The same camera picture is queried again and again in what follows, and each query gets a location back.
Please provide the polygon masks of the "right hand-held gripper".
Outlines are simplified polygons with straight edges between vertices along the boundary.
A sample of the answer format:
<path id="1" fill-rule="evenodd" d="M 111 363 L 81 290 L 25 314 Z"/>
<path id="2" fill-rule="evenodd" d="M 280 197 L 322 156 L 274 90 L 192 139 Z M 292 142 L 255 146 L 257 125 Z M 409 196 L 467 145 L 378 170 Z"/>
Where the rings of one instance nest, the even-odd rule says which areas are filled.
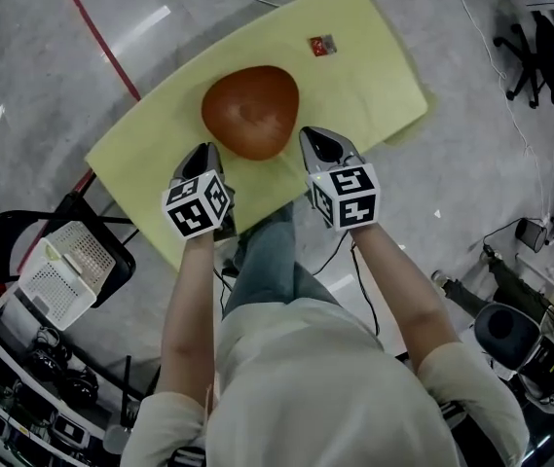
<path id="1" fill-rule="evenodd" d="M 326 226 L 343 232 L 376 223 L 380 184 L 373 165 L 360 158 L 352 142 L 319 126 L 302 127 L 299 141 L 311 204 Z"/>

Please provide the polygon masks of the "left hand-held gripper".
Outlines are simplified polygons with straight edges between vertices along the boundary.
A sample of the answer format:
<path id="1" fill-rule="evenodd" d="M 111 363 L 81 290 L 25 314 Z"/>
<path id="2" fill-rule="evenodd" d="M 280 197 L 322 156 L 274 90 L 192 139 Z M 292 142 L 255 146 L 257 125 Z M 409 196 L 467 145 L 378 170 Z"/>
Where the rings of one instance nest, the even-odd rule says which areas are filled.
<path id="1" fill-rule="evenodd" d="M 223 166 L 218 148 L 201 143 L 176 167 L 171 187 L 163 192 L 162 210 L 183 239 L 213 233 L 215 240 L 237 234 L 234 191 L 221 178 Z"/>

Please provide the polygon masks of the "brown wooden bowl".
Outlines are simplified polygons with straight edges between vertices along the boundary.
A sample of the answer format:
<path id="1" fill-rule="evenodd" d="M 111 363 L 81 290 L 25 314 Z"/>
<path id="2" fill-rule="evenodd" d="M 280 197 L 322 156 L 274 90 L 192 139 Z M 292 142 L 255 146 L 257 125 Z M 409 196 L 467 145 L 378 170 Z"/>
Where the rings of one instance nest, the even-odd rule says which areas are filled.
<path id="1" fill-rule="evenodd" d="M 287 71 L 260 65 L 215 82 L 202 101 L 203 124 L 235 155 L 266 161 L 288 144 L 297 122 L 300 93 Z"/>

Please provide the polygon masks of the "small red packet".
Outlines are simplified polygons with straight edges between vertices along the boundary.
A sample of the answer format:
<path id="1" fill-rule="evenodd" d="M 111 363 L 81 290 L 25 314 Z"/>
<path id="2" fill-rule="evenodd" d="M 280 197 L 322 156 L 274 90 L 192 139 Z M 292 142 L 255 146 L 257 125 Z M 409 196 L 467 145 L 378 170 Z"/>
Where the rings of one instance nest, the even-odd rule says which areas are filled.
<path id="1" fill-rule="evenodd" d="M 335 54 L 337 52 L 337 47 L 331 34 L 309 38 L 308 42 L 316 57 Z"/>

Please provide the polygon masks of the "person's left forearm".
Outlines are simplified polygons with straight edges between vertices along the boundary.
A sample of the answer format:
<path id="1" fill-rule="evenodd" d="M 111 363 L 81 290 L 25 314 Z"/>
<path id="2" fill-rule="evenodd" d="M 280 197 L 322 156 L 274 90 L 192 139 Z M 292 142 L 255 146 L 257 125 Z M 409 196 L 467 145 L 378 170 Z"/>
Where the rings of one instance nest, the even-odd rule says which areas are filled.
<path id="1" fill-rule="evenodd" d="M 166 311 L 157 392 L 202 404 L 214 383 L 213 233 L 189 239 Z"/>

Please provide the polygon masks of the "person's right forearm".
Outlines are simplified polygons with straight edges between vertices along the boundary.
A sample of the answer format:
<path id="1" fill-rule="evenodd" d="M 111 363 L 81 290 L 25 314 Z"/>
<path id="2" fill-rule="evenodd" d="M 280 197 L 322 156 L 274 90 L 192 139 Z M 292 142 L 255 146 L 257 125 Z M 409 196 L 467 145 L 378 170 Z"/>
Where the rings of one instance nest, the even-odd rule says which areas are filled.
<path id="1" fill-rule="evenodd" d="M 431 282 L 380 225 L 355 228 L 351 237 L 397 323 L 415 369 L 434 349 L 459 340 Z"/>

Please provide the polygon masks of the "table with yellow-green cloth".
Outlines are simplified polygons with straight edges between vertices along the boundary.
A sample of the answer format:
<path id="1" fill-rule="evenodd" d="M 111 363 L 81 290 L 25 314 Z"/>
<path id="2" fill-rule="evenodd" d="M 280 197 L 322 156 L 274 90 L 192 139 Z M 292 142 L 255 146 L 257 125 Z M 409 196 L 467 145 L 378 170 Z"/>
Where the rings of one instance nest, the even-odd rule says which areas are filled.
<path id="1" fill-rule="evenodd" d="M 331 34 L 337 52 L 314 56 L 308 39 Z M 173 267 L 183 243 L 162 195 L 174 169 L 210 140 L 201 104 L 225 75 L 273 65 L 300 93 L 299 126 L 321 126 L 367 151 L 428 109 L 405 50 L 374 0 L 294 0 L 236 30 L 181 66 L 132 107 L 86 160 L 110 196 Z"/>

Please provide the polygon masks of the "person's blue jeans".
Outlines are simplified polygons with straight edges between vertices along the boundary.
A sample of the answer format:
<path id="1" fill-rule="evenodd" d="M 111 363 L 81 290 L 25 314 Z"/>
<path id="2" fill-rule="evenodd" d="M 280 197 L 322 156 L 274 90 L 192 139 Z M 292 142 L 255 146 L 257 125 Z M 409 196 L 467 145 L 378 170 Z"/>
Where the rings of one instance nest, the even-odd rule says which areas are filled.
<path id="1" fill-rule="evenodd" d="M 240 236 L 233 264 L 239 274 L 223 314 L 227 325 L 248 328 L 353 321 L 296 260 L 290 203 Z"/>

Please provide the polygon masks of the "white perforated plastic basket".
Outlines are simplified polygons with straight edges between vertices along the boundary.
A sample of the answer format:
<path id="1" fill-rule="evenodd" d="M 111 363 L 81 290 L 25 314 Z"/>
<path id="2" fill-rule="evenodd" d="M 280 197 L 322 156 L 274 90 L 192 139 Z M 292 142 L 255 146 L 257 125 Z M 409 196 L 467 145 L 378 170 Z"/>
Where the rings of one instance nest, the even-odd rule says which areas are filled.
<path id="1" fill-rule="evenodd" d="M 56 329 L 64 331 L 95 304 L 115 266 L 85 224 L 69 222 L 39 239 L 18 287 Z"/>

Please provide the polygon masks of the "black mesh cup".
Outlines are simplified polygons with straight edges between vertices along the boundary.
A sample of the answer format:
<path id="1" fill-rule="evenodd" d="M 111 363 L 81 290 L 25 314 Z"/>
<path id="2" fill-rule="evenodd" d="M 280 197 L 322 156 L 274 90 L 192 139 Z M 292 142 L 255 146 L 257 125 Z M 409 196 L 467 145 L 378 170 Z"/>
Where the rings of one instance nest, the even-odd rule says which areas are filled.
<path id="1" fill-rule="evenodd" d="M 515 229 L 515 238 L 538 253 L 547 238 L 547 229 L 538 221 L 521 218 Z"/>

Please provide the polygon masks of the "person's white shirt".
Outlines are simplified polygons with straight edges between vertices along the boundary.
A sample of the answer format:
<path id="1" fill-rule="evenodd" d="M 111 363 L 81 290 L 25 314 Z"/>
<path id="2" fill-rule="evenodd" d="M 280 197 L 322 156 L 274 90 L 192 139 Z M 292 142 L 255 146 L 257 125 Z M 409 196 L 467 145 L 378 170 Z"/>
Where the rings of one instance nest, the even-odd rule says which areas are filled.
<path id="1" fill-rule="evenodd" d="M 435 348 L 417 370 L 384 352 L 345 309 L 313 299 L 235 308 L 216 344 L 211 413 L 191 398 L 146 398 L 121 467 L 165 467 L 199 446 L 207 467 L 459 467 L 441 412 L 461 405 L 506 467 L 529 431 L 511 391 L 468 346 Z"/>

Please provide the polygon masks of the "black office chair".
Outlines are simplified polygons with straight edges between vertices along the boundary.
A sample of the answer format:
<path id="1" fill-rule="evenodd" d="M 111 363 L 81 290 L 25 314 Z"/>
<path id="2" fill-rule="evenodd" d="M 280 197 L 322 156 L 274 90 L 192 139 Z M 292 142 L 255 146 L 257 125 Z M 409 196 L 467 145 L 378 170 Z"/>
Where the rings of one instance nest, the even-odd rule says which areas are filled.
<path id="1" fill-rule="evenodd" d="M 530 83 L 533 99 L 530 106 L 535 109 L 539 105 L 539 92 L 543 86 L 548 86 L 551 101 L 554 104 L 554 24 L 542 15 L 536 16 L 536 49 L 530 48 L 527 36 L 519 23 L 513 23 L 510 30 L 519 37 L 520 46 L 517 47 L 502 36 L 495 37 L 493 44 L 496 48 L 505 46 L 522 64 L 523 70 L 516 87 L 508 90 L 506 99 L 512 101 Z"/>

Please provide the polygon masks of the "black headset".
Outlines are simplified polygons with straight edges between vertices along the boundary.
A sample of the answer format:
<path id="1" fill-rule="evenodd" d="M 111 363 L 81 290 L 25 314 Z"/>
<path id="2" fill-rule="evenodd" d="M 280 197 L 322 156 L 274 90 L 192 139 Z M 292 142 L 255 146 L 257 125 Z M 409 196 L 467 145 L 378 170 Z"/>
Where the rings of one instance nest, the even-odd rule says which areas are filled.
<path id="1" fill-rule="evenodd" d="M 60 386 L 61 398 L 71 407 L 86 408 L 93 406 L 98 397 L 98 382 L 89 369 L 69 370 Z"/>
<path id="2" fill-rule="evenodd" d="M 46 349 L 34 348 L 26 357 L 31 373 L 42 382 L 56 382 L 63 377 L 65 368 Z"/>

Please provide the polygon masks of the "grey moulded chair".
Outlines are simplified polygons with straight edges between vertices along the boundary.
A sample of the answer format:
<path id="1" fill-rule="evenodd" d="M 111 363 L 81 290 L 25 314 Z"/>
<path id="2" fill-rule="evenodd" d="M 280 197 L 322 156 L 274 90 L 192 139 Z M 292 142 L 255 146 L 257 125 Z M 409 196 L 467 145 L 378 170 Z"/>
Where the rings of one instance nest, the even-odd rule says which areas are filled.
<path id="1" fill-rule="evenodd" d="M 474 320 L 473 332 L 482 349 L 506 369 L 518 371 L 541 339 L 539 326 L 522 311 L 488 303 Z"/>

